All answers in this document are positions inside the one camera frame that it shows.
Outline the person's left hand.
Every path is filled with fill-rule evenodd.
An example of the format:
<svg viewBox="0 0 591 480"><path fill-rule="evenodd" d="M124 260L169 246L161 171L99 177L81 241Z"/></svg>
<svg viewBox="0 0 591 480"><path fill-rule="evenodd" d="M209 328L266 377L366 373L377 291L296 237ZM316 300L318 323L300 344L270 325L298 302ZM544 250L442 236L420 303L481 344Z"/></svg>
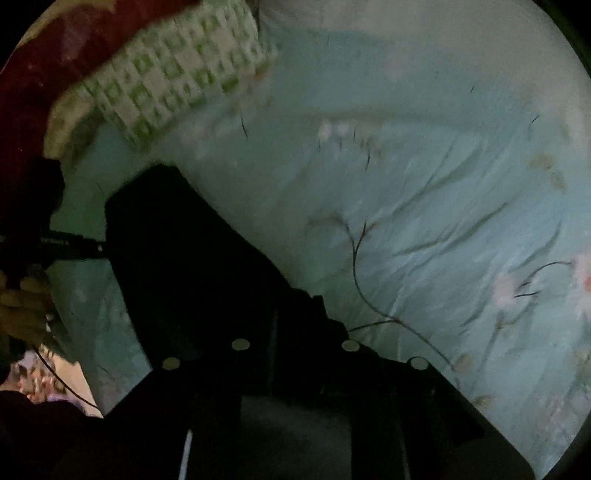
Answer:
<svg viewBox="0 0 591 480"><path fill-rule="evenodd" d="M2 334L56 352L53 330L58 318L45 273L20 278L1 272Z"/></svg>

